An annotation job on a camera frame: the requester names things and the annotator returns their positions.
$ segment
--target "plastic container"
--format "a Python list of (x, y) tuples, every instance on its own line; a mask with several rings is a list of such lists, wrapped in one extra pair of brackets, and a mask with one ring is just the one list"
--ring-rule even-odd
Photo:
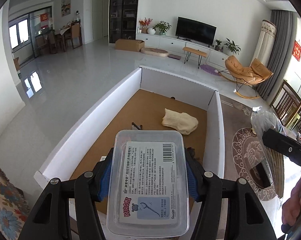
[(107, 227), (114, 234), (135, 237), (187, 232), (187, 172), (179, 132), (122, 130), (116, 135)]

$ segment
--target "glossy tile floor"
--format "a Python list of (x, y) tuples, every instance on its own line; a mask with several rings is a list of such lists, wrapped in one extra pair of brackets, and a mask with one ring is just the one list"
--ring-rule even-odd
[[(0, 137), (0, 167), (25, 193), (30, 207), (41, 193), (35, 172), (79, 118), (108, 90), (140, 65), (173, 72), (217, 88), (247, 106), (265, 106), (262, 99), (243, 99), (236, 84), (197, 69), (197, 62), (115, 50), (107, 40), (66, 53), (36, 58), (21, 68), (17, 89), (26, 103)], [(250, 87), (241, 93), (254, 95)]]

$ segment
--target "white label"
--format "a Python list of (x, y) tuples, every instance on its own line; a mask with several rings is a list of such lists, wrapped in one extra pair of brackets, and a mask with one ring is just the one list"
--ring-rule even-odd
[(175, 144), (127, 142), (119, 221), (175, 224), (177, 213)]

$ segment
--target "black tv screen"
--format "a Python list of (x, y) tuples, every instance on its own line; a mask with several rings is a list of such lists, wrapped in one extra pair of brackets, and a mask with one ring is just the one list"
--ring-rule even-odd
[(212, 45), (216, 27), (206, 23), (178, 17), (176, 36)]

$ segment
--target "white knitted glove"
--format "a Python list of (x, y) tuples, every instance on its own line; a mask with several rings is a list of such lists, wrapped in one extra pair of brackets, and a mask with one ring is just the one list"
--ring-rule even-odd
[(165, 116), (163, 117), (163, 126), (174, 128), (181, 134), (190, 134), (195, 131), (198, 120), (186, 113), (177, 113), (165, 108)]

